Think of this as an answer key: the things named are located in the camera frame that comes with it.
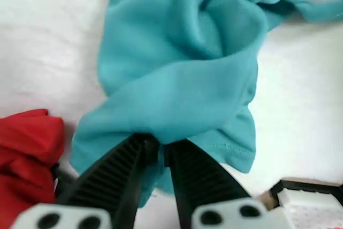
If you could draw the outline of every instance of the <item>teal fabric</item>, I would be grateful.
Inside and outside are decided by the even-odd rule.
[[[162,144],[189,138],[247,173],[256,56],[266,33],[295,11],[313,23],[341,20],[343,0],[109,0],[98,71],[108,99],[81,119],[73,167],[82,173],[133,132],[150,132]],[[173,192],[162,148],[141,205],[154,187]]]

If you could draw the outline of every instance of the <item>white table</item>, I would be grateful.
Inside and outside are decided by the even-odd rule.
[[[107,0],[0,1],[0,116],[48,108],[69,136],[104,100],[96,53]],[[284,176],[343,182],[343,23],[290,21],[259,54],[251,110],[257,156],[249,174],[229,170],[256,195]],[[137,228],[177,228],[172,198],[152,197]]]

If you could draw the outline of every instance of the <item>stitching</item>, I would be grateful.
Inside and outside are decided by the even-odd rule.
[[[337,17],[340,17],[340,16],[343,16],[343,12],[342,13],[338,13],[336,14],[335,16],[333,16],[332,18],[337,18]]]

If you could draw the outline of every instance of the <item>red cloth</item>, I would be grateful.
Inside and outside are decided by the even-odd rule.
[[[30,206],[54,202],[50,168],[63,151],[63,120],[46,109],[0,119],[0,229]]]

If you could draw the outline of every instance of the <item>screw hole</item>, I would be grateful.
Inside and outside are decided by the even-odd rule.
[[[39,229],[49,229],[54,227],[59,221],[59,214],[57,213],[50,213],[43,216],[38,221],[38,228]]]
[[[87,217],[81,221],[78,229],[98,229],[100,227],[100,219],[95,216]]]
[[[240,212],[243,217],[259,217],[261,215],[257,208],[250,205],[241,207]]]
[[[204,225],[219,225],[223,221],[223,219],[217,212],[210,210],[205,211],[201,215],[200,219]]]

